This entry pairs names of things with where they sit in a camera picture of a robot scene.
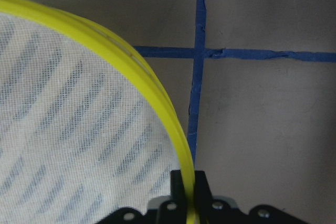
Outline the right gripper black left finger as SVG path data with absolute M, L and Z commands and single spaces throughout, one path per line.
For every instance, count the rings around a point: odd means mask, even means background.
M 172 170 L 170 172 L 170 193 L 171 201 L 178 208 L 187 208 L 187 196 L 180 170 Z

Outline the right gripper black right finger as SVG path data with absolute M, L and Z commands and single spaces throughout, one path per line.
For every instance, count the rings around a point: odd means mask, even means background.
M 195 171 L 194 199 L 196 208 L 210 208 L 213 201 L 212 192 L 202 170 Z

